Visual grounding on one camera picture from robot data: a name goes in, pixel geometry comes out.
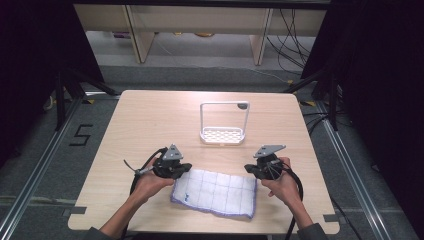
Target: blue-trimmed towel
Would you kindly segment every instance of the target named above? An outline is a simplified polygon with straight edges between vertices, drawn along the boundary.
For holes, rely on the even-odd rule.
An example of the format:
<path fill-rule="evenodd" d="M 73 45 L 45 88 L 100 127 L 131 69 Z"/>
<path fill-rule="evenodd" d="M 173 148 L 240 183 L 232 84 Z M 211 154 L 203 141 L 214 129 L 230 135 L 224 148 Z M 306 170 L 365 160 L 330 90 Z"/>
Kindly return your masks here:
<path fill-rule="evenodd" d="M 191 169 L 177 179 L 171 201 L 222 216 L 253 218 L 256 178 Z"/>

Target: aluminum rail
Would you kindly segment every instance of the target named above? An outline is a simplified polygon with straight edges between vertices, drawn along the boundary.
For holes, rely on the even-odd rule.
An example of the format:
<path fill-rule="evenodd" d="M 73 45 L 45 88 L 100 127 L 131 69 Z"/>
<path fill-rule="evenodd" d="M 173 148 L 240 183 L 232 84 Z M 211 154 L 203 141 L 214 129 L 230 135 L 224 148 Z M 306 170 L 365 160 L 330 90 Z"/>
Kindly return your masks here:
<path fill-rule="evenodd" d="M 41 179 L 47 171 L 47 168 L 49 167 L 50 162 L 52 161 L 53 156 L 56 153 L 60 142 L 70 125 L 72 117 L 74 116 L 81 103 L 82 99 L 73 99 L 67 111 L 68 117 L 62 124 L 62 127 L 53 134 L 53 137 L 44 150 L 43 155 L 35 166 L 30 177 L 26 181 L 24 188 L 19 193 L 12 207 L 9 209 L 9 212 L 2 219 L 0 225 L 0 237 L 2 240 L 11 238 L 29 202 L 31 201 L 33 193 L 35 192 L 37 186 L 40 184 Z"/>
<path fill-rule="evenodd" d="M 321 113 L 325 113 L 327 110 L 322 102 L 317 102 L 318 110 Z M 337 131 L 333 130 L 330 121 L 323 120 L 325 129 L 333 143 L 334 148 L 336 149 L 337 155 L 339 156 L 340 162 L 343 165 L 344 170 L 346 171 L 347 177 L 353 187 L 353 190 L 356 193 L 356 196 L 361 204 L 362 209 L 364 210 L 365 216 L 370 223 L 371 229 L 374 232 L 374 235 L 377 239 L 392 239 L 387 230 L 386 225 L 384 224 L 383 218 L 379 213 L 374 201 L 372 200 L 370 194 L 368 193 L 367 188 L 359 176 L 358 171 L 355 168 L 355 165 L 352 159 L 347 152 L 340 135 Z"/>

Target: black cable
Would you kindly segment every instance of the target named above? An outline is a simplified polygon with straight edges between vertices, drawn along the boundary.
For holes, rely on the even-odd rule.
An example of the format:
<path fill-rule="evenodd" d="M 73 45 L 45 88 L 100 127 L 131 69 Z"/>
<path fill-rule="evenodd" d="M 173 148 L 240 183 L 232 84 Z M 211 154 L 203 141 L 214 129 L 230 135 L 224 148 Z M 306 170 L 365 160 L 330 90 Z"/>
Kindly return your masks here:
<path fill-rule="evenodd" d="M 362 240 L 362 237 L 359 234 L 358 230 L 356 230 L 356 228 L 353 226 L 353 224 L 349 221 L 349 218 L 346 216 L 346 214 L 344 213 L 342 208 L 339 206 L 339 204 L 336 202 L 336 200 L 334 200 L 334 198 L 331 195 L 330 195 L 330 199 L 334 203 L 334 205 L 336 205 L 336 207 L 339 209 L 339 211 L 343 215 L 343 217 L 346 219 L 347 223 L 352 228 L 353 232 L 355 232 L 356 237 L 358 237 L 359 240 Z"/>
<path fill-rule="evenodd" d="M 287 21 L 286 21 L 286 18 L 284 17 L 284 15 L 283 15 L 283 11 L 280 9 L 280 14 L 281 14 L 281 18 L 283 19 L 283 21 L 284 21 L 284 24 L 286 25 L 286 28 L 287 28 L 287 32 L 288 32 L 288 34 L 287 34 L 287 36 L 286 36 L 286 39 L 284 40 L 284 45 L 285 45 L 285 42 L 286 42 L 286 40 L 287 40 L 287 38 L 288 38 L 288 36 L 290 36 L 291 37 L 291 39 L 292 39 L 292 41 L 293 41 L 293 43 L 295 44 L 295 46 L 296 46 L 296 48 L 297 48 L 297 51 L 295 51 L 295 50 L 292 50 L 293 52 L 296 52 L 296 53 L 298 53 L 299 54 L 299 56 L 300 56 L 300 58 L 302 59 L 302 62 L 305 64 L 306 63 L 306 59 L 304 58 L 305 56 L 306 57 L 308 57 L 307 55 L 305 55 L 305 54 L 303 54 L 302 53 L 302 51 L 300 50 L 300 47 L 301 48 L 303 48 L 306 52 L 308 52 L 308 53 L 310 53 L 300 42 L 299 42 L 299 40 L 297 39 L 297 33 L 296 33 L 296 24 L 295 24 L 295 16 L 296 16 L 296 10 L 295 9 L 292 9 L 292 22 L 291 22 L 291 24 L 290 24 L 290 27 L 289 27 L 289 25 L 288 25 L 288 23 L 287 23 Z"/>
<path fill-rule="evenodd" d="M 144 165 L 139 169 L 139 170 L 143 170 L 147 167 L 147 165 L 152 161 L 152 159 L 158 154 L 158 153 L 163 153 L 167 150 L 168 148 L 161 148 L 158 149 L 155 153 L 152 154 L 152 156 L 149 157 L 149 159 L 147 159 L 147 161 L 144 163 Z M 138 174 L 134 174 L 134 179 L 133 182 L 131 183 L 131 188 L 130 188 L 130 195 L 134 192 L 135 186 L 137 185 L 138 180 L 140 179 L 140 175 Z M 124 229 L 122 230 L 121 233 L 121 240 L 124 240 L 125 238 L 127 238 L 127 230 L 128 230 L 128 224 L 124 227 Z"/>
<path fill-rule="evenodd" d="M 318 124 L 320 124 L 322 122 L 322 120 L 328 118 L 329 114 L 320 117 L 315 123 L 314 125 L 312 125 L 312 127 L 308 130 L 309 136 L 312 135 L 312 132 L 314 131 L 315 127 L 318 126 Z"/>
<path fill-rule="evenodd" d="M 347 114 L 347 112 L 345 112 L 344 110 L 338 110 L 336 111 L 337 114 Z M 315 113 L 304 113 L 302 114 L 302 116 L 312 116 L 312 115 L 323 115 L 323 114 L 329 114 L 326 112 L 315 112 Z"/>
<path fill-rule="evenodd" d="M 269 37 L 267 37 L 268 42 L 271 44 L 271 46 L 274 48 L 274 50 L 281 56 L 287 58 L 287 60 L 289 60 L 290 62 L 296 64 L 298 67 L 300 68 L 304 68 L 304 65 L 302 63 L 299 63 L 298 61 L 296 61 L 294 58 L 290 57 L 289 55 L 287 55 L 286 53 L 281 51 L 281 48 L 277 48 L 274 43 L 271 41 L 271 39 L 269 39 Z"/>
<path fill-rule="evenodd" d="M 280 66 L 280 68 L 281 69 L 283 69 L 283 71 L 285 71 L 285 72 L 288 72 L 288 73 L 292 73 L 292 74 L 296 74 L 296 75 L 302 75 L 302 74 L 300 74 L 300 73 L 296 73 L 296 72 L 292 72 L 292 71 L 289 71 L 289 70 L 287 70 L 287 69 L 285 69 L 282 65 L 281 65 L 281 62 L 280 62 L 280 56 L 281 56 L 281 54 L 278 54 L 278 56 L 277 56 L 277 62 L 278 62 L 278 65 Z"/>
<path fill-rule="evenodd" d="M 311 121 L 309 121 L 309 122 L 306 123 L 306 126 L 308 126 L 309 124 L 311 124 L 311 123 L 313 123 L 313 122 L 315 122 L 317 120 L 321 120 L 321 118 L 322 118 L 322 116 L 312 119 Z"/>
<path fill-rule="evenodd" d="M 291 48 L 289 48 L 287 45 L 285 45 L 285 42 L 286 42 L 287 37 L 288 37 L 288 36 L 286 36 L 286 38 L 284 39 L 284 41 L 282 41 L 282 40 L 281 40 L 280 36 L 277 36 L 277 39 L 278 39 L 278 41 L 280 41 L 280 43 L 281 43 L 281 44 L 283 44 L 283 45 L 284 45 L 284 47 L 285 47 L 287 50 L 289 50 L 290 52 L 299 53 L 299 52 L 297 52 L 296 50 L 291 49 Z"/>
<path fill-rule="evenodd" d="M 267 165 L 267 167 L 268 167 L 268 170 L 270 171 L 270 173 L 271 173 L 271 177 L 272 177 L 272 179 L 273 180 L 276 180 L 276 179 L 278 179 L 278 177 L 280 177 L 280 173 L 282 173 L 282 171 L 285 171 L 287 174 L 289 174 L 293 179 L 294 179 L 294 181 L 296 182 L 296 184 L 297 184 L 297 188 L 298 188 L 298 191 L 299 191 L 299 196 L 300 196 L 300 200 L 301 201 L 303 201 L 303 185 L 302 185 L 302 182 L 300 181 L 300 178 L 296 175 L 296 173 L 294 173 L 293 172 L 293 170 L 286 164 L 286 163 L 283 163 L 282 162 L 282 167 L 281 166 L 279 166 L 279 165 Z M 276 172 L 276 173 L 278 173 L 278 177 L 276 178 L 275 176 L 274 176 L 274 174 L 272 173 L 272 171 L 274 171 L 274 172 Z M 286 233 L 286 238 L 285 238 L 285 240 L 288 240 L 288 239 L 290 239 L 290 237 L 291 237 L 291 234 L 292 234 L 292 232 L 293 232 L 293 229 L 294 229 L 294 225 L 296 224 L 296 220 L 295 220 L 295 218 L 294 218 L 294 216 L 293 216 L 293 218 L 292 218 L 292 220 L 291 220 L 291 222 L 290 222 L 290 226 L 289 226 L 289 228 L 288 228 L 288 230 L 287 230 L 287 233 Z"/>

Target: sponge holder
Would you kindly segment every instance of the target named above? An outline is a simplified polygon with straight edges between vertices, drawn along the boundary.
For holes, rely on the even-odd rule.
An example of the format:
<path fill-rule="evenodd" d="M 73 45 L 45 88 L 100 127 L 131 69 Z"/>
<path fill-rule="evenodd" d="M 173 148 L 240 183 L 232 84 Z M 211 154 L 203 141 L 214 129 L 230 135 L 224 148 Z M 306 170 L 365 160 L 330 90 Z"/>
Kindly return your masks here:
<path fill-rule="evenodd" d="M 240 127 L 204 127 L 203 107 L 209 104 L 233 104 L 239 109 L 245 110 L 243 128 Z M 247 118 L 249 116 L 250 103 L 248 101 L 215 101 L 200 104 L 200 138 L 205 144 L 239 145 L 246 136 Z"/>

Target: sleeve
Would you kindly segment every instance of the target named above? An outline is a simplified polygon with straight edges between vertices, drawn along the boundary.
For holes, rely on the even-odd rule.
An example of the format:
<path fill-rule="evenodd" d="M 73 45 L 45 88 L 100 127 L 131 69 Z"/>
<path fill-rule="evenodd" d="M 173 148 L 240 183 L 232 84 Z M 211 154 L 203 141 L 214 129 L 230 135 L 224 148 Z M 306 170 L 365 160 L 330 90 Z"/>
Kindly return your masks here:
<path fill-rule="evenodd" d="M 312 224 L 304 229 L 297 231 L 299 238 L 302 240 L 326 240 L 327 235 L 325 235 L 324 230 L 322 230 L 321 225 L 319 223 Z"/>
<path fill-rule="evenodd" d="M 96 228 L 91 227 L 90 230 L 88 230 L 87 234 L 84 236 L 83 240 L 114 240 L 114 239 L 100 232 Z"/>

